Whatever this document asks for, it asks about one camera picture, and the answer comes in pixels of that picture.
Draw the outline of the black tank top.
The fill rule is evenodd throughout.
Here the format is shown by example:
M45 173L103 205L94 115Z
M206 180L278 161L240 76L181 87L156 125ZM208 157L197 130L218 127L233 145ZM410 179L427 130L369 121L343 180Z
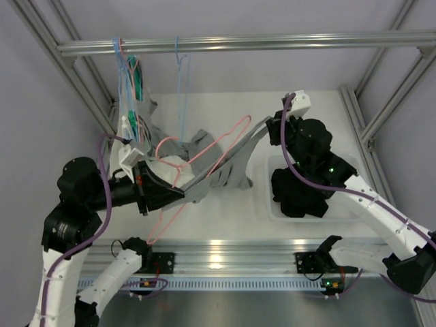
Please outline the black tank top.
M289 218L322 218L329 209L324 195L300 181L289 168L274 170L270 178L272 200Z

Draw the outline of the grey garment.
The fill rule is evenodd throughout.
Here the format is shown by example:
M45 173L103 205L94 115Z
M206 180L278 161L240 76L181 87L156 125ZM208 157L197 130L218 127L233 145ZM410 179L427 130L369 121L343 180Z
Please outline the grey garment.
M253 181L247 176L247 165L258 142L268 132L266 127L268 119L269 118L266 117L254 125L252 129L238 140L213 170L211 175L207 176L209 170L225 151L219 144L215 145L207 153L195 160L191 164L194 178L182 187L176 187L177 191L175 192L184 193L185 197L164 206L163 209L166 210L184 203L198 203L203 200L212 189L236 188L247 190L252 188ZM157 145L164 138L167 138L168 135L156 127L153 128L153 131L155 133L155 142L153 144L155 155ZM182 160L188 161L214 140L210 133L201 129L189 142L182 142L180 144L178 140L168 140L161 146L159 156L167 157L176 155Z

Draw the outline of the light blue wire hanger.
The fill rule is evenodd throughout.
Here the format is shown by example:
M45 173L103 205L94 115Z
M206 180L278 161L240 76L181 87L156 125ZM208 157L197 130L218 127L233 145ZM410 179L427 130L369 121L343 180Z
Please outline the light blue wire hanger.
M181 144L185 134L185 119L190 86L191 54L181 53L181 38L176 36L174 52L177 63L177 110L178 110L178 141Z

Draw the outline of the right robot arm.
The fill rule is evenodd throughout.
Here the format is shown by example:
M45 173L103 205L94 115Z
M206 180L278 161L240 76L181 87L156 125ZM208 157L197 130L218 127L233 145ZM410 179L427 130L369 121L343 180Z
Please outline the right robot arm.
M322 218L329 199L343 203L384 240L372 245L329 236L300 257L300 272L335 273L342 267L368 270L408 294L419 294L435 274L435 233L385 201L357 169L331 151L332 134L317 119L278 116L266 121L270 144L280 146L286 167L272 172L272 200L288 218Z

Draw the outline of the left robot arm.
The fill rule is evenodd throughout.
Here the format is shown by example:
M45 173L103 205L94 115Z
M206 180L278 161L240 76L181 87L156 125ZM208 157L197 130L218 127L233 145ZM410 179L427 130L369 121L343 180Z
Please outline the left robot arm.
M57 181L60 202L45 218L42 234L43 275L30 326L97 326L116 293L135 273L157 273L157 255L138 237L121 243L114 261L79 292L82 265L93 242L108 226L98 212L136 203L141 214L184 197L141 161L131 178L108 178L89 157L69 161Z

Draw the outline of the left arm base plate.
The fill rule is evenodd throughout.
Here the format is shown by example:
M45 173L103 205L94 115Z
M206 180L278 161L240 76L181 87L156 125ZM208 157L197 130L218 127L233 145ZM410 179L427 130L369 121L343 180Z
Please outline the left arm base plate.
M138 273L149 275L172 275L175 267L176 254L172 252L152 253Z

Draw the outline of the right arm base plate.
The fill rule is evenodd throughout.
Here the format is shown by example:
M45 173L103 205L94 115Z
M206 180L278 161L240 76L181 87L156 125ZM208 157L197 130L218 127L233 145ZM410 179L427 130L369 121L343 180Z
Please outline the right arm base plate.
M337 265L329 255L316 251L296 252L294 258L299 274L335 273L337 271Z

